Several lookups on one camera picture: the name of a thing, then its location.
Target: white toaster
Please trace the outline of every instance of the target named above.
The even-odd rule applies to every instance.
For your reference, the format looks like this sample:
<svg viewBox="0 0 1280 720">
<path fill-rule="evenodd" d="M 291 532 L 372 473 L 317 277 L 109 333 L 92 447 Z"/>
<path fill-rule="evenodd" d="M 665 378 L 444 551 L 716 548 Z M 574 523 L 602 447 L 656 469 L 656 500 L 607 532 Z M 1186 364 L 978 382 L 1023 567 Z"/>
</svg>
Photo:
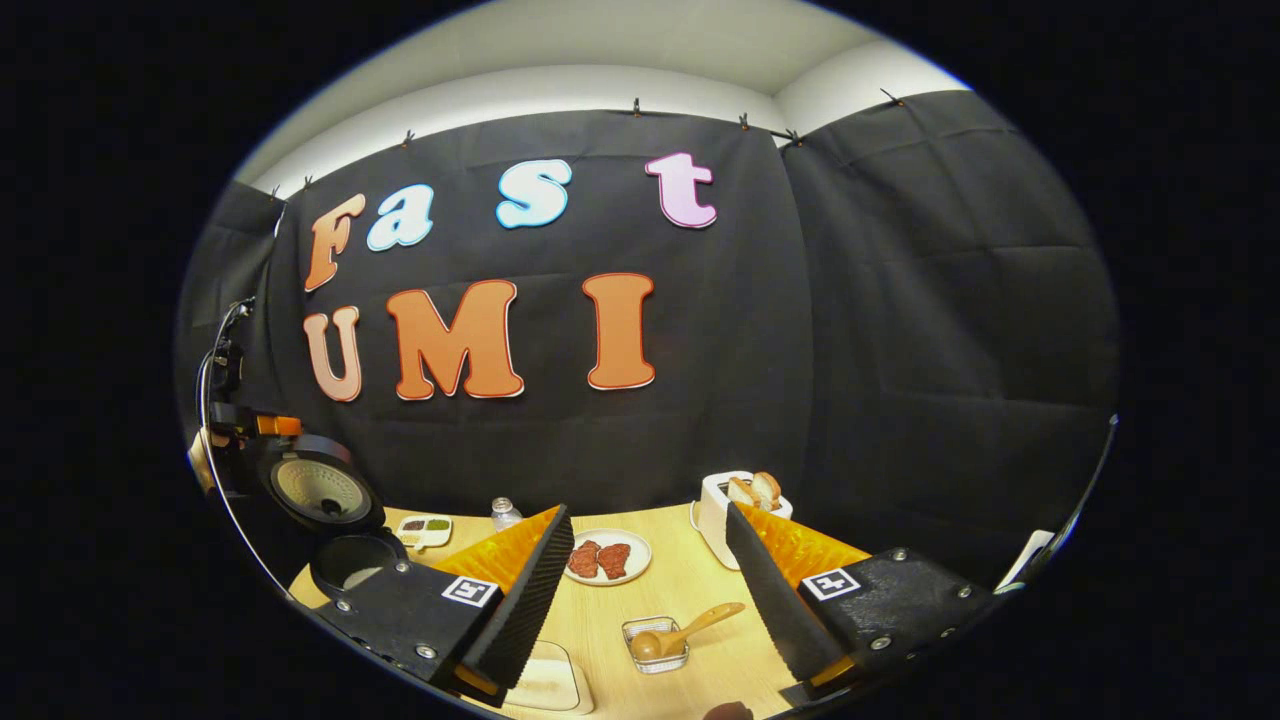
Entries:
<svg viewBox="0 0 1280 720">
<path fill-rule="evenodd" d="M 712 548 L 716 559 L 730 570 L 739 570 L 737 559 L 730 552 L 724 541 L 724 520 L 728 514 L 728 496 L 726 488 L 730 478 L 745 478 L 750 484 L 750 478 L 755 473 L 736 470 L 732 473 L 717 473 L 703 478 L 703 497 L 698 502 L 698 521 L 694 525 L 701 533 L 707 546 Z M 778 497 L 778 507 L 772 512 L 778 518 L 791 519 L 791 503 L 786 497 Z"/>
</svg>

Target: orange letter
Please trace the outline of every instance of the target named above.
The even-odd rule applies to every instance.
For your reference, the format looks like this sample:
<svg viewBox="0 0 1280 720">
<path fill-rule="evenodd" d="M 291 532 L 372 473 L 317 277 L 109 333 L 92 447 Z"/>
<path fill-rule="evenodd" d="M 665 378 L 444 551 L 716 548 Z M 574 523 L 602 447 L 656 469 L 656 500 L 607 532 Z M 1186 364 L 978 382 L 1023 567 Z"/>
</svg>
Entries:
<svg viewBox="0 0 1280 720">
<path fill-rule="evenodd" d="M 320 219 L 311 225 L 315 236 L 311 241 L 311 273 L 302 283 L 303 290 L 311 292 L 338 274 L 338 264 L 333 261 L 333 256 L 347 249 L 351 218 L 360 217 L 364 211 L 365 196 L 357 192 L 351 200 L 320 215 Z"/>
<path fill-rule="evenodd" d="M 307 343 L 311 346 L 311 369 L 316 374 L 316 382 L 320 383 L 320 389 L 325 395 L 338 402 L 351 402 L 360 395 L 360 354 L 356 352 L 356 320 L 358 319 L 360 310 L 349 305 L 339 307 L 333 314 L 333 324 L 338 328 L 338 341 L 342 343 L 342 364 L 347 369 L 347 377 L 340 379 L 333 374 L 329 348 L 324 342 L 324 331 L 329 327 L 329 318 L 315 314 L 302 320 L 302 331 L 307 333 Z"/>
<path fill-rule="evenodd" d="M 644 361 L 641 305 L 653 281 L 634 273 L 588 278 L 582 292 L 595 301 L 595 369 L 586 382 L 595 389 L 644 387 L 657 373 Z"/>
<path fill-rule="evenodd" d="M 462 386 L 471 397 L 515 397 L 525 380 L 511 366 L 507 342 L 507 307 L 516 299 L 516 286 L 507 281 L 483 281 L 462 293 L 453 327 L 447 328 L 431 297 L 421 290 L 397 292 L 387 301 L 396 318 L 399 340 L 402 400 L 426 400 L 435 392 L 422 363 L 440 383 L 444 395 L 458 391 L 462 361 L 471 359 L 471 373 Z"/>
</svg>

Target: white wall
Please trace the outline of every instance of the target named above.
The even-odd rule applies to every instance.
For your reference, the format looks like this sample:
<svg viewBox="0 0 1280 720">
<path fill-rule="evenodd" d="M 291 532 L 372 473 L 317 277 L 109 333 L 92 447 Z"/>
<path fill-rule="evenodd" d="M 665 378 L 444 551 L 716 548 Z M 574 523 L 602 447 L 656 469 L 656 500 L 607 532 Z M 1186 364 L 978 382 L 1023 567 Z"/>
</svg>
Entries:
<svg viewBox="0 0 1280 720">
<path fill-rule="evenodd" d="M 788 127 L 800 135 L 893 97 L 940 90 L 969 90 L 924 58 L 887 40 L 841 53 L 774 95 Z"/>
<path fill-rule="evenodd" d="M 412 129 L 416 137 L 517 115 L 562 110 L 681 113 L 801 135 L 859 110 L 887 102 L 884 90 L 906 97 L 937 90 L 969 90 L 928 60 L 891 41 L 861 45 L 814 67 L 769 97 L 703 77 L 622 65 L 556 65 L 500 70 L 444 82 L 383 102 L 343 120 L 284 156 L 257 178 L 238 178 L 288 197 L 303 178 L 319 179 L 385 150 Z M 777 145 L 786 143 L 777 140 Z"/>
<path fill-rule="evenodd" d="M 767 95 L 701 77 L 620 65 L 521 68 L 445 82 L 390 100 L 347 119 L 287 155 L 253 187 L 288 197 L 303 178 L 319 179 L 366 155 L 385 150 L 412 129 L 415 137 L 516 115 L 563 110 L 681 113 L 748 122 L 782 131 L 786 120 Z"/>
</svg>

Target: water bottle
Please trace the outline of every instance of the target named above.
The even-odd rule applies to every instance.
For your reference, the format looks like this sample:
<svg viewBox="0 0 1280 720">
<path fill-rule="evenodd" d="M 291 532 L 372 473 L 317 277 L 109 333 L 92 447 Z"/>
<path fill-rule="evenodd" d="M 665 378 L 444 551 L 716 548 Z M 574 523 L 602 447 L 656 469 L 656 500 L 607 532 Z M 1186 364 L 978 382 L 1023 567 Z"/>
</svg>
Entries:
<svg viewBox="0 0 1280 720">
<path fill-rule="evenodd" d="M 493 528 L 499 533 L 524 519 L 520 510 L 516 510 L 516 506 L 506 497 L 493 500 Z"/>
</svg>

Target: meat slice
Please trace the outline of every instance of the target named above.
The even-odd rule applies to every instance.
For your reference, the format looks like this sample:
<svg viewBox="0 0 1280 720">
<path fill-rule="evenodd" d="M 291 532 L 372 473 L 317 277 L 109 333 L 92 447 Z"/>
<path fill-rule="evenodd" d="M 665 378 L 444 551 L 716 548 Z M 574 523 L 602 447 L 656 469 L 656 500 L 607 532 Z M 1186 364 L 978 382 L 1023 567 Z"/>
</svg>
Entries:
<svg viewBox="0 0 1280 720">
<path fill-rule="evenodd" d="M 595 541 L 586 541 L 581 547 L 568 556 L 568 570 L 580 578 L 594 578 L 599 574 L 600 565 L 595 561 L 595 553 L 600 552 L 600 546 Z"/>
<path fill-rule="evenodd" d="M 620 542 L 617 544 L 611 544 L 602 550 L 595 560 L 604 568 L 604 574 L 611 579 L 616 580 L 627 574 L 625 565 L 627 564 L 627 557 L 631 556 L 631 546 Z"/>
</svg>

